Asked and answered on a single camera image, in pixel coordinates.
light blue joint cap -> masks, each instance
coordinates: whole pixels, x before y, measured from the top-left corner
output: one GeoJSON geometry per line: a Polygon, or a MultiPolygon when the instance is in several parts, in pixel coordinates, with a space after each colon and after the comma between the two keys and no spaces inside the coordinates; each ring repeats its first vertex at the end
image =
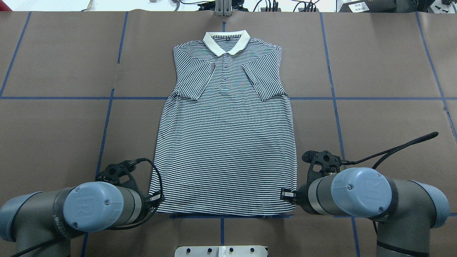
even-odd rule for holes
{"type": "Polygon", "coordinates": [[[0,209],[0,237],[3,240],[15,242],[11,235],[11,228],[13,226],[14,218],[22,205],[32,196],[40,192],[25,194],[11,198],[0,209]]]}
{"type": "Polygon", "coordinates": [[[449,201],[447,200],[446,195],[434,186],[422,184],[414,180],[410,181],[421,186],[427,194],[430,195],[430,198],[435,205],[436,221],[432,228],[439,228],[443,226],[446,219],[451,215],[451,207],[449,206],[449,201]]]}
{"type": "Polygon", "coordinates": [[[338,173],[330,188],[335,204],[355,217],[382,214],[392,200],[387,179],[374,169],[350,168],[338,173]]]}
{"type": "Polygon", "coordinates": [[[124,209],[121,191],[106,182],[88,182],[75,187],[64,203],[64,218],[72,228],[97,232],[114,224],[124,209]]]}

red object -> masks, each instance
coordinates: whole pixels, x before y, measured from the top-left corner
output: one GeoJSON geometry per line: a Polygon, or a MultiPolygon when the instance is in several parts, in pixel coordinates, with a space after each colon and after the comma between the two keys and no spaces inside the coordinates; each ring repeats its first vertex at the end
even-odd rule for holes
{"type": "Polygon", "coordinates": [[[12,11],[10,7],[8,7],[4,1],[0,0],[0,11],[12,11]]]}

white mounting plate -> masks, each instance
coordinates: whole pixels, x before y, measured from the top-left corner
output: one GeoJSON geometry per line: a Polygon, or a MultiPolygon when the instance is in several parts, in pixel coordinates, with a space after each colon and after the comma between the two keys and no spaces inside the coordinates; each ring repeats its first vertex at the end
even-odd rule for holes
{"type": "Polygon", "coordinates": [[[266,249],[266,246],[180,246],[175,257],[268,257],[266,249]]]}

black and white stripe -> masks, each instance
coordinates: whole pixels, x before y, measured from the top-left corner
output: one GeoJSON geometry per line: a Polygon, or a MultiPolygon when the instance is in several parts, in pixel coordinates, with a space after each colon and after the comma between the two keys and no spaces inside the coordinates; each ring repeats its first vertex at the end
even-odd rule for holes
{"type": "MultiPolygon", "coordinates": [[[[236,37],[213,39],[229,51],[236,37]]],[[[251,38],[237,54],[217,56],[191,41],[175,47],[174,57],[177,83],[162,112],[154,157],[166,197],[159,211],[294,210],[280,200],[282,187],[297,187],[292,109],[278,72],[281,48],[251,38]]],[[[158,188],[153,176],[150,192],[158,188]]]]}

white bracket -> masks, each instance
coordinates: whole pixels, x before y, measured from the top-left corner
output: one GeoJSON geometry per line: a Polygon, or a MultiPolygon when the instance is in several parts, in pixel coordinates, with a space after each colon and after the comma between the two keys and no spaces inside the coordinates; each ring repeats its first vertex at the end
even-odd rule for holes
{"type": "Polygon", "coordinates": [[[232,0],[216,0],[214,11],[216,16],[232,16],[232,0]]]}
{"type": "Polygon", "coordinates": [[[268,257],[266,246],[180,246],[175,257],[268,257]]]}

